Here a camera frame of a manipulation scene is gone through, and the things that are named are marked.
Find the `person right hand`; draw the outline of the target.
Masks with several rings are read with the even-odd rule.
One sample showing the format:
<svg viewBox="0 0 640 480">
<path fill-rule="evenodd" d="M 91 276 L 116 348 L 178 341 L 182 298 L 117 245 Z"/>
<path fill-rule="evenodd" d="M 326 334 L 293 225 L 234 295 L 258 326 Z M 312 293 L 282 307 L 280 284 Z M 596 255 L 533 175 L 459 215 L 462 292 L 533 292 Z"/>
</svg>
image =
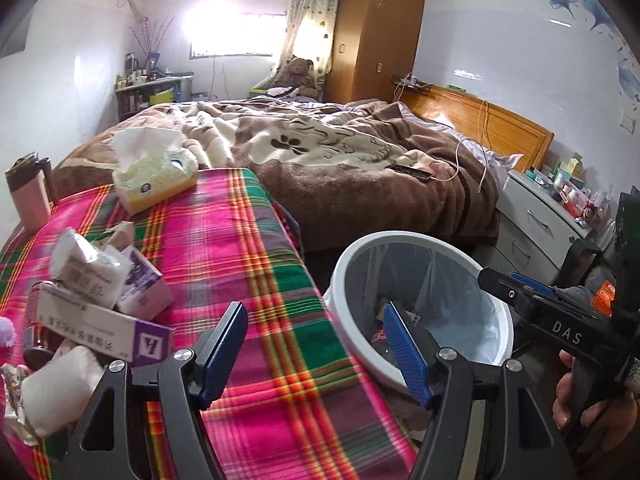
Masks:
<svg viewBox="0 0 640 480">
<path fill-rule="evenodd" d="M 559 353 L 561 362 L 570 370 L 559 380 L 555 388 L 555 399 L 552 405 L 552 417 L 559 429 L 563 429 L 572 419 L 570 400 L 573 397 L 573 363 L 575 359 L 567 352 Z M 582 412 L 580 424 L 594 431 L 600 438 L 599 450 L 604 453 L 612 451 L 616 445 L 623 443 L 636 426 L 639 415 L 639 400 L 633 393 L 611 401 L 593 404 Z"/>
</svg>

